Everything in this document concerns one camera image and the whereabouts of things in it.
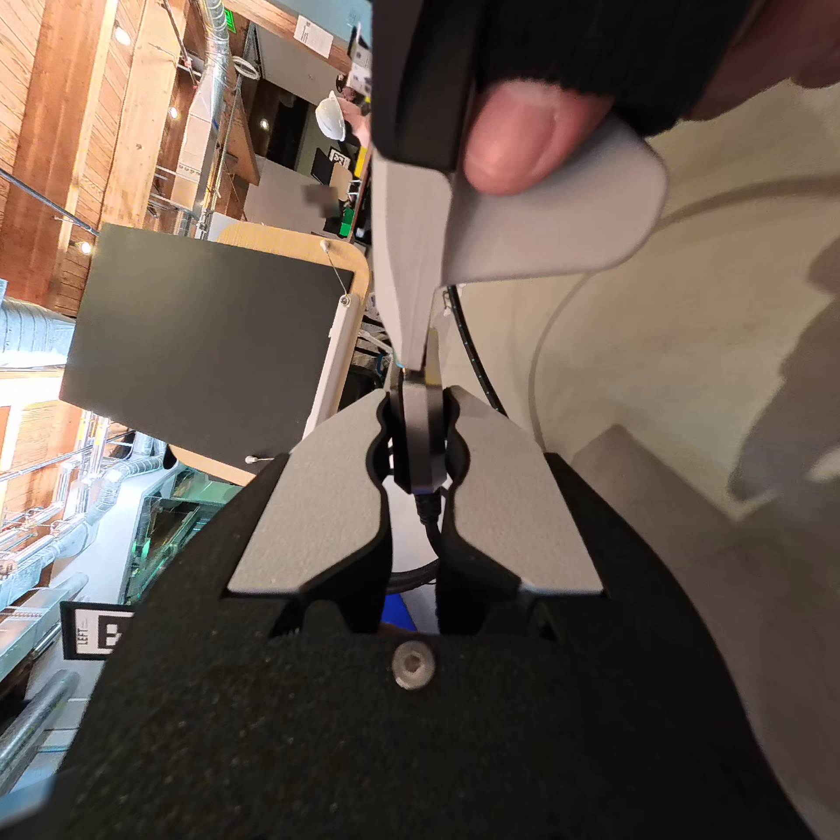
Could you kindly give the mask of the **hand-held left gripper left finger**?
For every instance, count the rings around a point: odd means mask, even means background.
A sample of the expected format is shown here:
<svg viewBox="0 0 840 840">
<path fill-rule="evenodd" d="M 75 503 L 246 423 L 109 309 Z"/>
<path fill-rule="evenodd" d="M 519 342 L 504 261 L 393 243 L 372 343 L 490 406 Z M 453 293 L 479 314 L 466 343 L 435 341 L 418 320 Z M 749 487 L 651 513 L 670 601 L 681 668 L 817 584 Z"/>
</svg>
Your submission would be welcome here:
<svg viewBox="0 0 840 840">
<path fill-rule="evenodd" d="M 294 447 L 230 594 L 383 608 L 392 572 L 388 408 L 387 392 L 372 391 Z"/>
</svg>

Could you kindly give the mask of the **white power adapter block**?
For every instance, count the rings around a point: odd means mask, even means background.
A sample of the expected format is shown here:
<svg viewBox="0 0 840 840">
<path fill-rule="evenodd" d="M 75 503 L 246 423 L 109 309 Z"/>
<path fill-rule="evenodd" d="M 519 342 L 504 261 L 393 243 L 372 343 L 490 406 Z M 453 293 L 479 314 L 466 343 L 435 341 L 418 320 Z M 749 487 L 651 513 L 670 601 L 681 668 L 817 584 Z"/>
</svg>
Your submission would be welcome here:
<svg viewBox="0 0 840 840">
<path fill-rule="evenodd" d="M 388 396 L 395 483 L 416 497 L 432 495 L 447 478 L 443 388 L 398 369 Z"/>
</svg>

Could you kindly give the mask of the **tag sign on black stand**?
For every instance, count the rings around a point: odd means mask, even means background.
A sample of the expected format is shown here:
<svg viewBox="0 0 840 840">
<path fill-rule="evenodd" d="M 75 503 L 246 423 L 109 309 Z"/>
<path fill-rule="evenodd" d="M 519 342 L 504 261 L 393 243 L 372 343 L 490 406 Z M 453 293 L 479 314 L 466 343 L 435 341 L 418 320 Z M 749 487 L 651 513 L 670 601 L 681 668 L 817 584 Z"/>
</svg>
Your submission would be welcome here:
<svg viewBox="0 0 840 840">
<path fill-rule="evenodd" d="M 108 659 L 134 614 L 131 605 L 62 601 L 59 619 L 63 658 Z"/>
</svg>

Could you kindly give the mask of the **person's right hand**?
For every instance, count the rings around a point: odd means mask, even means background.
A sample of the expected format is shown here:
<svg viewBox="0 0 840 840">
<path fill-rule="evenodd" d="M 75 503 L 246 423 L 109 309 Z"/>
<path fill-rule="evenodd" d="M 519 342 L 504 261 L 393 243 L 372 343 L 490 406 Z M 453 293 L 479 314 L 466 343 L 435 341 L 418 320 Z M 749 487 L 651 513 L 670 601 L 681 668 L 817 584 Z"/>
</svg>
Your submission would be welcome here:
<svg viewBox="0 0 840 840">
<path fill-rule="evenodd" d="M 489 2 L 464 172 L 536 185 L 609 116 L 642 136 L 838 83 L 838 2 Z"/>
</svg>

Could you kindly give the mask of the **white hard hat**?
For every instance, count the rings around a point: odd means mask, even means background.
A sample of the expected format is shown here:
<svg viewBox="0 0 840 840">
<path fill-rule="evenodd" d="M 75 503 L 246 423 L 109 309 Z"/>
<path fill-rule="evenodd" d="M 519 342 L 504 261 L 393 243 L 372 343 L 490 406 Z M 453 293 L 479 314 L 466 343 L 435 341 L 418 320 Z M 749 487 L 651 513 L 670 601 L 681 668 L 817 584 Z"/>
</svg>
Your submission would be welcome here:
<svg viewBox="0 0 840 840">
<path fill-rule="evenodd" d="M 315 116 L 321 133 L 329 140 L 343 142 L 346 137 L 345 118 L 335 91 L 320 101 Z"/>
</svg>

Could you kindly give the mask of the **long silver ventilation duct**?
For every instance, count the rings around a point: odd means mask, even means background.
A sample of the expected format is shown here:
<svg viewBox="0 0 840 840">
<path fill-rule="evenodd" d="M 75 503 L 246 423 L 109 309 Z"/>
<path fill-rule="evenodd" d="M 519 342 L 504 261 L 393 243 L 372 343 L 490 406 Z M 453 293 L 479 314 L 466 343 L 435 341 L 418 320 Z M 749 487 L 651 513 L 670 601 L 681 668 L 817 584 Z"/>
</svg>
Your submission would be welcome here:
<svg viewBox="0 0 840 840">
<path fill-rule="evenodd" d="M 125 480 L 163 468 L 165 444 L 157 439 L 153 443 L 157 448 L 152 455 L 121 460 L 105 469 L 91 483 L 95 495 L 88 499 L 84 510 L 75 511 L 69 519 L 51 527 L 45 537 L 11 554 L 7 562 L 10 570 L 2 572 L 3 610 L 36 587 L 46 566 L 76 557 L 92 544 L 104 515 L 117 503 Z"/>
</svg>

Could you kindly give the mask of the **grey desk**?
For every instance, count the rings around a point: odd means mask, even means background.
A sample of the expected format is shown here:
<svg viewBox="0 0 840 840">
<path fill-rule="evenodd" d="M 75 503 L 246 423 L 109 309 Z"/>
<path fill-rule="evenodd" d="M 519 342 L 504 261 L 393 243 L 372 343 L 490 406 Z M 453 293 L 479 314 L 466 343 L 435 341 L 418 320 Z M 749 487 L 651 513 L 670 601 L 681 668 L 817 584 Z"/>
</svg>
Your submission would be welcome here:
<svg viewBox="0 0 840 840">
<path fill-rule="evenodd" d="M 653 146 L 662 219 L 600 274 L 460 288 L 510 418 L 667 563 L 795 806 L 838 838 L 839 94 Z"/>
</svg>

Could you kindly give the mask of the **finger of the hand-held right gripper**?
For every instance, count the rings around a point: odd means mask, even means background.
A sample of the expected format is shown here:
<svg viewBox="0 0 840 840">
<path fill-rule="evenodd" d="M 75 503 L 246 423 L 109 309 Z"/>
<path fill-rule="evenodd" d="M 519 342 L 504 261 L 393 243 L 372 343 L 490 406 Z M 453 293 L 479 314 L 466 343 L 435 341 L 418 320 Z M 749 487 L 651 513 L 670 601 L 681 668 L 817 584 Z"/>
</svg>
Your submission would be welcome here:
<svg viewBox="0 0 840 840">
<path fill-rule="evenodd" d="M 443 278 L 450 177 L 374 156 L 371 223 L 375 306 L 408 371 L 424 367 L 427 332 Z"/>
</svg>

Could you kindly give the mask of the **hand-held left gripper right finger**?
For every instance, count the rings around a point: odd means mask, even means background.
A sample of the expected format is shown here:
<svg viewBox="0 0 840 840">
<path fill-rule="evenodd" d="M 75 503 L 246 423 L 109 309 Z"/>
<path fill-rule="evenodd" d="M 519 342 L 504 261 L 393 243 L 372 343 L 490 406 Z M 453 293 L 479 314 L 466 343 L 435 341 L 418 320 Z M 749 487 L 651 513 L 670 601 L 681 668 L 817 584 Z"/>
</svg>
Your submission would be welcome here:
<svg viewBox="0 0 840 840">
<path fill-rule="evenodd" d="M 599 596 L 603 583 L 541 447 L 465 388 L 444 392 L 447 572 L 479 592 Z"/>
</svg>

